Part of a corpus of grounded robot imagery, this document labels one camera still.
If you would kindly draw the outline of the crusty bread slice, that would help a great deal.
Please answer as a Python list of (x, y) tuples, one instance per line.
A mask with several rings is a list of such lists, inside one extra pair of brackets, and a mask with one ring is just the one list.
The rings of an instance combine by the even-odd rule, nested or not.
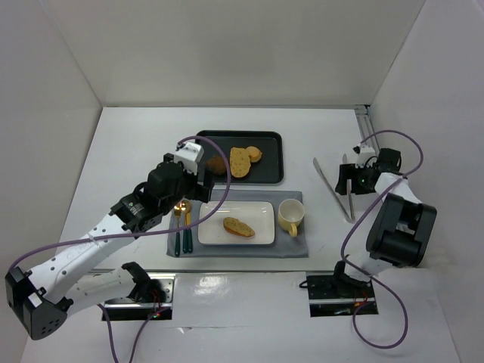
[(249, 225), (233, 217), (224, 218), (223, 227), (229, 234), (234, 234), (240, 237), (250, 238), (254, 237), (256, 234)]

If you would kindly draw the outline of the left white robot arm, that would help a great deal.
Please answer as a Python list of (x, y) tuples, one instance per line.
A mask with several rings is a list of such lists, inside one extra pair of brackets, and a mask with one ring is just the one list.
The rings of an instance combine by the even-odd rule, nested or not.
[(8, 305), (32, 340), (54, 333), (84, 303), (97, 304), (102, 293), (124, 291), (137, 297), (146, 291), (150, 278), (135, 262), (84, 285), (79, 280), (108, 256), (158, 226), (182, 199), (210, 199), (212, 176), (205, 175), (203, 183), (198, 182), (202, 155), (200, 150), (165, 154), (147, 181), (122, 197), (84, 237), (63, 242), (61, 253), (27, 271), (19, 267), (18, 260), (12, 263), (5, 275)]

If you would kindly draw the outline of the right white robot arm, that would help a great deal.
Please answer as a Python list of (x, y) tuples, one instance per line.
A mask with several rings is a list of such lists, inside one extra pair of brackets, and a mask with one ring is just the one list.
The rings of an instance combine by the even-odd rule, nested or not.
[(363, 297), (372, 276), (388, 268), (418, 266), (436, 220), (436, 208), (423, 203), (411, 191), (400, 172), (401, 153), (391, 148), (376, 152), (370, 146), (356, 146), (354, 163), (340, 165), (335, 192), (340, 196), (376, 193), (381, 207), (370, 228), (365, 252), (358, 265), (364, 271), (347, 268), (339, 261), (328, 284), (340, 298)]

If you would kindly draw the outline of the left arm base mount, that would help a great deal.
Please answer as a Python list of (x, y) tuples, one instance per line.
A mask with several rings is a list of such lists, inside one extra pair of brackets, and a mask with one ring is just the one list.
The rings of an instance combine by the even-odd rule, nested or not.
[(172, 300), (175, 277), (163, 273), (146, 272), (136, 262), (122, 265), (135, 283), (126, 296), (109, 299), (104, 303), (111, 321), (143, 321), (149, 315), (153, 320), (172, 319)]

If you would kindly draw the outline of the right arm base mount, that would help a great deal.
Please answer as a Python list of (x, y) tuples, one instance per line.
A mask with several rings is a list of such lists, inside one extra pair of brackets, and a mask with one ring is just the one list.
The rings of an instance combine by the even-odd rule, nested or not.
[(312, 273), (299, 284), (309, 298), (309, 311), (314, 317), (377, 315), (374, 288), (370, 281), (359, 281), (345, 273), (346, 264), (339, 261), (331, 274)]

